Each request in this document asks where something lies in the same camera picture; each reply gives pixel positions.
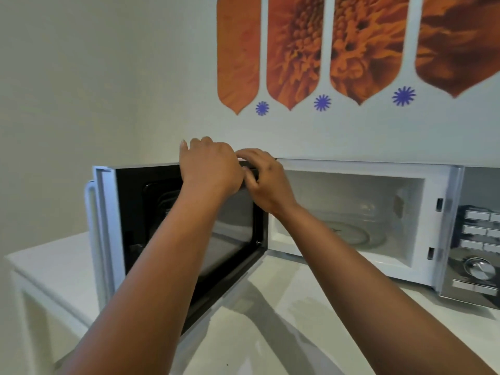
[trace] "microwave door handle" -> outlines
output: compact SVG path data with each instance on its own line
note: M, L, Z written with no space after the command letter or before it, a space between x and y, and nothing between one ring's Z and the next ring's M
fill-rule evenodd
M101 234L99 232L99 219L97 215L96 184L94 181L88 182L85 186L85 209L89 225L89 241L91 246L93 270L96 279L97 303L99 310L103 310L108 298L104 258L101 248Z

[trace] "silver knob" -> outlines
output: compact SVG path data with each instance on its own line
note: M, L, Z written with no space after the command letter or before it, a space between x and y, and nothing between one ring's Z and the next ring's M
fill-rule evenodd
M468 274L479 280L490 280L495 277L495 267L486 259L469 258L464 267Z

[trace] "blue flower sticker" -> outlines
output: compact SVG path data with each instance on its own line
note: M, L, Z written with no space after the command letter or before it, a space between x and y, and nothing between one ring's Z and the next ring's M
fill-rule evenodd
M261 101L255 107L255 111L259 116L266 115L269 112L269 104L265 101Z
M411 87L403 87L403 89L398 88L397 92L394 92L392 102L398 107L403 107L405 104L409 105L409 103L414 100L415 96L415 90Z
M316 110L323 112L330 107L331 103L332 99L330 99L327 95L322 94L321 96L316 97L316 100L314 101L314 107L316 108Z

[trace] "microwave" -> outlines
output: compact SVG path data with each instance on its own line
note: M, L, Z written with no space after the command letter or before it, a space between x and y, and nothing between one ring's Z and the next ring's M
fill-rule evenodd
M297 201L388 277L500 308L500 169L279 161ZM85 200L102 309L170 211L182 178L178 163L96 166L93 176ZM243 184L218 213L183 332L269 254L303 261Z

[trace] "flower close-up image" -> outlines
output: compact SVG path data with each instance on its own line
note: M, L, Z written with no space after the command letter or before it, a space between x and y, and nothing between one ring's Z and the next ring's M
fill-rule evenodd
M330 81L359 105L401 66L409 0L335 0Z
M267 90L292 109L320 80L324 0L269 0Z
M259 92L260 4L217 1L217 93L236 114Z
M500 0L424 0L415 66L453 97L500 71Z

